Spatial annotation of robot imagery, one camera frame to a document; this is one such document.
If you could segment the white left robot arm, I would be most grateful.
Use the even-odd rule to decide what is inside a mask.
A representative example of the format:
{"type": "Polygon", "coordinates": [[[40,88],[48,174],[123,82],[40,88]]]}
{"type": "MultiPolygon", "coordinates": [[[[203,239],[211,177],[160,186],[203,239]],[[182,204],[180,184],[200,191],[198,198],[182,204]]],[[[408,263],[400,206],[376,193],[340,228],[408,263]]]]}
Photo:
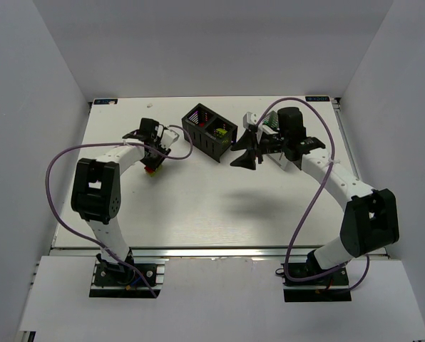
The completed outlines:
{"type": "Polygon", "coordinates": [[[117,214],[121,208],[121,175],[137,162],[154,173],[179,138],[158,121],[143,118],[138,129],[123,136],[123,144],[95,159],[81,158],[73,181],[71,208],[104,245],[101,258],[108,263],[126,261],[130,247],[124,241],[117,214]]]}

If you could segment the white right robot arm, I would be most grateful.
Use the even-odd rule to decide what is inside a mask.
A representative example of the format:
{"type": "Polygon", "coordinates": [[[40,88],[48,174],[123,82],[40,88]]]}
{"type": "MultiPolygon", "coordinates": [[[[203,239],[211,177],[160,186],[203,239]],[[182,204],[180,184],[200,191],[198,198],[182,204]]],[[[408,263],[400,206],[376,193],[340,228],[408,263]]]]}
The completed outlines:
{"type": "Polygon", "coordinates": [[[396,243],[399,222],[394,193],[362,182],[335,161],[332,151],[320,139],[307,135],[298,108],[283,108],[275,115],[276,128],[258,120],[254,113],[244,115],[245,131],[232,146],[232,150],[243,154],[231,166],[255,170],[264,155],[282,154],[318,181],[319,190],[327,191],[344,213],[339,236],[311,251],[304,273],[292,280],[319,278],[352,259],[396,243]]]}

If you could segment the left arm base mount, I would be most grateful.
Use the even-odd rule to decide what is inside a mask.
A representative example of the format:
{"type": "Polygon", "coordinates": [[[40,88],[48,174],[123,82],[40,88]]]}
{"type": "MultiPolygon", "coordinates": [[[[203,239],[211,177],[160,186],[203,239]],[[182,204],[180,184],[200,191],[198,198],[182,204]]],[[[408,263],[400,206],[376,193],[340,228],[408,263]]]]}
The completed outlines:
{"type": "Polygon", "coordinates": [[[161,263],[135,263],[132,257],[126,262],[135,266],[144,276],[155,296],[146,286],[142,277],[134,270],[122,264],[110,264],[102,260],[101,255],[96,255],[96,263],[93,269],[90,298],[102,299],[155,299],[158,297],[163,284],[165,265],[161,263]]]}

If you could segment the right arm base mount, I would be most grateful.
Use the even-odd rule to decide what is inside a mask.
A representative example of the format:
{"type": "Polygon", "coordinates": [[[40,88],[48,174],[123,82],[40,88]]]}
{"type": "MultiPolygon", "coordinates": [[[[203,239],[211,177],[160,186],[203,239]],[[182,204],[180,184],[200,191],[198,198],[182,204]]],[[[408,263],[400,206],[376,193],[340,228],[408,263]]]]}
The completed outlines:
{"type": "Polygon", "coordinates": [[[285,303],[350,302],[347,270],[343,266],[334,273],[309,281],[292,281],[284,273],[283,264],[275,270],[282,279],[285,303]]]}

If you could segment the red and lime lego stack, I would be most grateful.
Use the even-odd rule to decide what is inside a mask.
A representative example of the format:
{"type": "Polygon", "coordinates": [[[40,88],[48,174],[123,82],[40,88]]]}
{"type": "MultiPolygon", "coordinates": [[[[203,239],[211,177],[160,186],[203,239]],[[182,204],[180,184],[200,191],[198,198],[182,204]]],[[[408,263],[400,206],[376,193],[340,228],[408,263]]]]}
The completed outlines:
{"type": "Polygon", "coordinates": [[[155,177],[161,170],[162,170],[163,166],[159,165],[156,168],[151,168],[149,166],[145,166],[144,170],[145,173],[149,176],[149,177],[155,177]]]}

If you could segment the green and lime lego stack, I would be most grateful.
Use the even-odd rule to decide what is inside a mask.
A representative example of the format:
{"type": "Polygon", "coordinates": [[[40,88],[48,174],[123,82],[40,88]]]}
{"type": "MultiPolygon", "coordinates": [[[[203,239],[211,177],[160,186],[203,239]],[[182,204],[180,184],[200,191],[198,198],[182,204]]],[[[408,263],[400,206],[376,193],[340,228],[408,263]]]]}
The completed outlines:
{"type": "Polygon", "coordinates": [[[215,128],[213,130],[213,135],[217,138],[217,139],[223,139],[227,134],[227,130],[224,128],[215,128]]]}

